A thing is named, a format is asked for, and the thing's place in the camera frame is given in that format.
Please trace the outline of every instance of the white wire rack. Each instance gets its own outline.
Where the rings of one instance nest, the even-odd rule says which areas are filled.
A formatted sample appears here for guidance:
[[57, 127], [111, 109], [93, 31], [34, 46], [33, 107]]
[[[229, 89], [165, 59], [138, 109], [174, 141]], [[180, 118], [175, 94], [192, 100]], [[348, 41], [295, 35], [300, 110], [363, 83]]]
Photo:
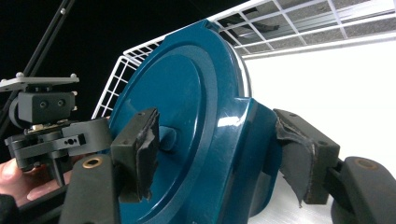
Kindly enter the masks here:
[[[396, 0], [251, 0], [209, 17], [243, 59], [396, 39]], [[92, 118], [111, 114], [137, 67], [167, 35], [119, 57]]]

